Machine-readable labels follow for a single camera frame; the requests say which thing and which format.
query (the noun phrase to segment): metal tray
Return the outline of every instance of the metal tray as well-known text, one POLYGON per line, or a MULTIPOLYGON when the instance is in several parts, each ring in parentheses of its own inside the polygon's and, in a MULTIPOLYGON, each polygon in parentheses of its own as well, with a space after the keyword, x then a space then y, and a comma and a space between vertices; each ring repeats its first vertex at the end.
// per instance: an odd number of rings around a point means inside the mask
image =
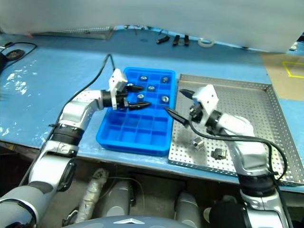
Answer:
MULTIPOLYGON (((206 84, 213 84, 215 87, 219 98, 219 111, 247 118, 252 123, 257 137, 271 140, 284 150, 288 160, 288 171, 282 178, 283 184, 304 185, 304 167, 272 85, 181 75, 179 90, 195 91, 206 84)), ((180 114, 188 117, 192 104, 193 102, 181 93, 177 94, 176 110, 180 114)), ((204 127, 195 126, 199 131, 206 132, 204 127)), ((192 145, 192 140, 196 137, 198 136, 191 129, 186 129, 174 121, 169 163, 236 176, 229 152, 224 160, 215 160, 211 157, 211 151, 216 148, 229 151, 223 141, 203 139, 205 149, 198 152, 192 145)), ((273 150, 273 167, 279 173, 283 171, 283 161, 276 149, 273 150)))

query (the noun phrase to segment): blue table surface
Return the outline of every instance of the blue table surface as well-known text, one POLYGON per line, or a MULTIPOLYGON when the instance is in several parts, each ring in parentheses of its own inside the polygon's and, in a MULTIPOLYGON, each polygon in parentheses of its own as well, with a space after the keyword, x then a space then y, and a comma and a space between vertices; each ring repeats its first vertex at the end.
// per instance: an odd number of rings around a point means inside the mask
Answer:
MULTIPOLYGON (((116 67, 121 70, 130 66, 170 69, 176 72, 177 77, 183 73, 271 83, 258 52, 224 45, 202 48, 196 41, 190 41, 189 47, 172 47, 172 38, 167 43, 156 45, 155 41, 163 36, 147 30, 139 30, 137 35, 133 30, 119 30, 108 41, 47 36, 28 38, 2 34, 0 45, 9 41, 27 41, 37 44, 38 48, 5 69, 0 76, 0 140, 41 147, 50 131, 48 125, 55 122, 65 101, 92 80, 107 53, 113 54, 116 67)), ((31 49, 29 45, 16 46, 24 50, 31 49)), ((303 55, 304 52, 298 51, 296 54, 303 55)), ((100 78, 90 88, 107 89, 111 73, 108 63, 100 78)), ((279 102, 303 160, 304 102, 286 99, 279 99, 279 102)), ((153 157, 103 149, 96 142, 95 136, 104 114, 105 110, 93 115, 79 145, 79 156, 238 183, 235 177, 168 164, 167 156, 153 157)), ((304 187, 284 189, 304 192, 304 187)))

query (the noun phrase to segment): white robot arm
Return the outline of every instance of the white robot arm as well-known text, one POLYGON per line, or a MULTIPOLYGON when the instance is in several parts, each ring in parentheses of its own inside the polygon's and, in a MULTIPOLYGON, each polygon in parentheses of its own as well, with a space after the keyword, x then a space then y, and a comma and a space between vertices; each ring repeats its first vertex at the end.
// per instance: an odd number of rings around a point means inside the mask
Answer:
POLYGON ((267 150, 255 137, 250 121, 216 111, 219 99, 213 85, 201 87, 196 92, 180 92, 194 101, 189 119, 183 118, 175 110, 166 108, 166 111, 185 127, 190 125, 199 136, 227 142, 238 174, 240 193, 250 227, 291 228, 292 225, 286 217, 288 212, 284 210, 273 171, 268 165, 267 150), (192 125, 192 121, 205 126, 208 133, 221 137, 199 133, 192 125))
POLYGON ((109 80, 110 91, 85 90, 66 104, 50 140, 46 141, 30 170, 28 184, 14 188, 0 198, 0 227, 35 227, 44 217, 55 193, 70 187, 78 145, 95 111, 105 107, 136 110, 150 105, 149 102, 128 103, 128 92, 142 88, 124 86, 126 82, 121 71, 115 69, 109 80))

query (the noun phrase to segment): blue ice cube tray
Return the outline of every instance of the blue ice cube tray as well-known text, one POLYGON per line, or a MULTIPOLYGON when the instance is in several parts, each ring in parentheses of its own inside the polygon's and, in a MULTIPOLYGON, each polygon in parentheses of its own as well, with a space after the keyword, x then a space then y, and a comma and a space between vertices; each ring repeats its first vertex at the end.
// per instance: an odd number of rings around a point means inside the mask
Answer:
POLYGON ((137 95, 144 95, 144 101, 151 106, 142 110, 113 110, 108 108, 99 127, 96 140, 104 148, 130 153, 165 156, 171 144, 173 119, 169 117, 164 106, 174 108, 175 72, 171 70, 127 67, 124 73, 128 83, 142 86, 138 93, 129 93, 127 100, 137 102, 137 95), (154 86, 155 91, 148 91, 154 86), (162 97, 169 98, 168 103, 162 97))

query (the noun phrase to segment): metal mesh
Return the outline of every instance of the metal mesh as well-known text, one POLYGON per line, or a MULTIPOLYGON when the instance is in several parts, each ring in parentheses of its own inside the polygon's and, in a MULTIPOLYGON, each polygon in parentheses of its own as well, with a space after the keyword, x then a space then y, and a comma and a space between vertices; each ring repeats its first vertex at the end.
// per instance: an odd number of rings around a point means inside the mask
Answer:
POLYGON ((114 30, 113 27, 104 26, 104 27, 94 27, 94 28, 58 30, 52 32, 37 33, 36 35, 109 39, 113 33, 113 30, 114 30))
MULTIPOLYGON (((292 186, 303 185, 304 168, 272 86, 269 84, 181 75, 179 90, 190 89, 195 91, 206 84, 213 84, 215 87, 219 98, 219 111, 245 117, 252 123, 257 137, 273 141, 284 150, 287 160, 292 162, 292 165, 288 164, 287 174, 282 181, 292 186)), ((192 103, 181 93, 177 94, 176 110, 183 116, 189 116, 189 109, 192 103)), ((199 131, 206 133, 204 127, 194 125, 199 131)), ((211 157, 211 152, 216 148, 229 151, 225 142, 202 138, 205 149, 197 151, 192 145, 192 141, 197 137, 191 129, 186 129, 182 124, 175 121, 169 162, 236 176, 229 153, 224 160, 215 160, 211 157)), ((272 160, 274 170, 282 173, 283 161, 276 149, 273 150, 272 160)))

